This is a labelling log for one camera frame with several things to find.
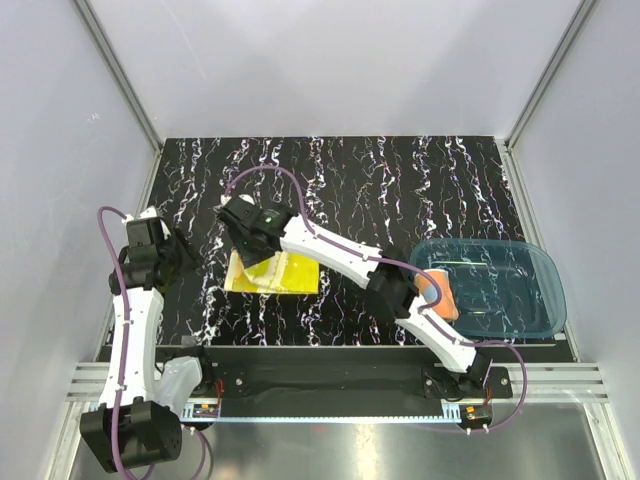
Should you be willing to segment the yellow patterned towel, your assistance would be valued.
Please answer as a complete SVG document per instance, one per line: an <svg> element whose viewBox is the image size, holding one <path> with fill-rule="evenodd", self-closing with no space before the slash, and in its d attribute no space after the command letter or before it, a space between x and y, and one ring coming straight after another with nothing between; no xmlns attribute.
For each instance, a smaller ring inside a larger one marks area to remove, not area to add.
<svg viewBox="0 0 640 480"><path fill-rule="evenodd" d="M229 260L224 290L233 293L314 295L319 292L319 263L304 256L277 252L245 267L236 250Z"/></svg>

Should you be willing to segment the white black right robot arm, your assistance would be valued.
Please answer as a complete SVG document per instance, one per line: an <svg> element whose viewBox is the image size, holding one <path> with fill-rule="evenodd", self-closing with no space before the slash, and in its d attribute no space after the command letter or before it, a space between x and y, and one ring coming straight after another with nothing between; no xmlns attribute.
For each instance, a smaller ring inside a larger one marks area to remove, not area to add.
<svg viewBox="0 0 640 480"><path fill-rule="evenodd" d="M441 288L408 264L398 248L358 244L310 222L302 212L282 204L262 208L245 195L224 196L218 219L246 267L277 253L314 260L362 288L378 321L401 326L429 348L459 396L476 396L488 387L491 360L435 312Z"/></svg>

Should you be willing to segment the orange polka dot towel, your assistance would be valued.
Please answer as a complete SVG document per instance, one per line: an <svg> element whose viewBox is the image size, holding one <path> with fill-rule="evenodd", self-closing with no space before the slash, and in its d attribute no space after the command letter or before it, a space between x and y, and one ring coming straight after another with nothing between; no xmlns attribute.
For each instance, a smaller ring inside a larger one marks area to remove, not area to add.
<svg viewBox="0 0 640 480"><path fill-rule="evenodd" d="M454 294L450 286L449 274L443 269L426 269L441 292L440 301L433 310L445 321L452 323L459 318L459 311L454 300ZM416 275L414 284L427 303L433 303L437 299L437 291L434 284L423 275Z"/></svg>

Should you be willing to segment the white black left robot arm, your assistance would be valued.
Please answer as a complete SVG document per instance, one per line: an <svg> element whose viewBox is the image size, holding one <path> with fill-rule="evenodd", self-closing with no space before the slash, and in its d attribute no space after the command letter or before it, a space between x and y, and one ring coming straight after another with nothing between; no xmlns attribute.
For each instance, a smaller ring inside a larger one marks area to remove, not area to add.
<svg viewBox="0 0 640 480"><path fill-rule="evenodd" d="M106 472L131 479L136 468L179 457L184 408L191 394L214 388L216 372L198 352L157 371L165 293L194 269L196 255L154 207L121 219L127 244L109 251L114 330L107 379L96 406L81 416L80 434Z"/></svg>

